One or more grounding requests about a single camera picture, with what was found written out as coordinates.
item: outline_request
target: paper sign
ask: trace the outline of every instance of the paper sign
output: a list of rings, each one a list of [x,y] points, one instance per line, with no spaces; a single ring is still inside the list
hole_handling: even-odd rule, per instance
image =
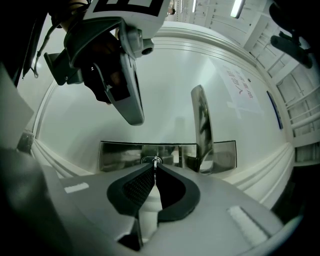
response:
[[[261,113],[260,104],[241,69],[227,62],[215,62],[224,84],[236,108],[243,111]]]

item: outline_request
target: fluorescent light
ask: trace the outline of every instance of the fluorescent light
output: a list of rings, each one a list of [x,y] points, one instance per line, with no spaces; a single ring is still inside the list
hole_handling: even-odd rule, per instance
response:
[[[197,2],[197,0],[193,0],[193,7],[192,7],[193,13],[196,11],[196,2]]]
[[[244,7],[245,0],[234,0],[234,5],[230,16],[236,19],[239,18],[242,8]]]

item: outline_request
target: reflective metal surface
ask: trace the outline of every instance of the reflective metal surface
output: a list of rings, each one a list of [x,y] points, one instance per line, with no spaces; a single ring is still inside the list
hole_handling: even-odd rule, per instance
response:
[[[195,139],[198,145],[198,155],[196,172],[204,172],[209,174],[212,171],[212,165],[208,166],[207,170],[201,169],[202,162],[209,156],[214,155],[213,136],[211,131],[209,107],[204,89],[201,85],[196,86],[191,91]]]
[[[215,142],[214,155],[209,152],[200,163],[204,174],[220,173],[237,167],[235,141]],[[100,143],[99,169],[103,172],[151,163],[158,156],[158,163],[191,169],[195,172],[199,165],[197,144],[139,144],[123,142]]]

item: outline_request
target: ceiling light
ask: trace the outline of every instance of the ceiling light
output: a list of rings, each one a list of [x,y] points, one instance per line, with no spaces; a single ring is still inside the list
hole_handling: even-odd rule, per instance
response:
[[[197,0],[193,0],[193,7],[192,7],[193,13],[196,11],[196,2],[197,2]]]
[[[246,0],[234,0],[233,8],[230,16],[238,19],[240,17],[241,11],[245,5]]]

